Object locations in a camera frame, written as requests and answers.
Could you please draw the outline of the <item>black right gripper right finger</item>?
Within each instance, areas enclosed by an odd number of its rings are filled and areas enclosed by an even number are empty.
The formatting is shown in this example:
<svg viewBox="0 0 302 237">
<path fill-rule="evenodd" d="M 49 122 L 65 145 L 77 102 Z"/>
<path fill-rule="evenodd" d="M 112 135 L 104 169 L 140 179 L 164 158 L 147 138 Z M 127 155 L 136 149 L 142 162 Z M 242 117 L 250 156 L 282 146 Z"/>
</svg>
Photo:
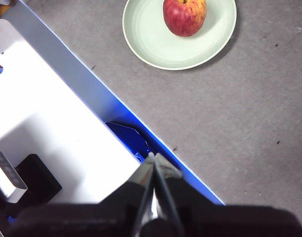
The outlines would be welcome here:
<svg viewBox="0 0 302 237">
<path fill-rule="evenodd" d="M 161 154 L 154 157 L 168 218 L 185 237 L 302 237 L 297 217 L 283 209 L 214 204 Z"/>
</svg>

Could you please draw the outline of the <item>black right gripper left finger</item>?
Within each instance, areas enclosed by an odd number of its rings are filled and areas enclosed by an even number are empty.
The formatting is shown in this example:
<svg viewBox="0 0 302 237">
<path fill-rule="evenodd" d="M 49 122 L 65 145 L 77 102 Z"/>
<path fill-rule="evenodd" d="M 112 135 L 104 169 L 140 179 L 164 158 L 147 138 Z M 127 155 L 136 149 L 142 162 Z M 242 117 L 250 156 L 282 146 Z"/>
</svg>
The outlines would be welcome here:
<svg viewBox="0 0 302 237">
<path fill-rule="evenodd" d="M 154 153 L 100 203 L 56 203 L 23 210 L 9 237 L 130 237 L 152 197 Z"/>
</svg>

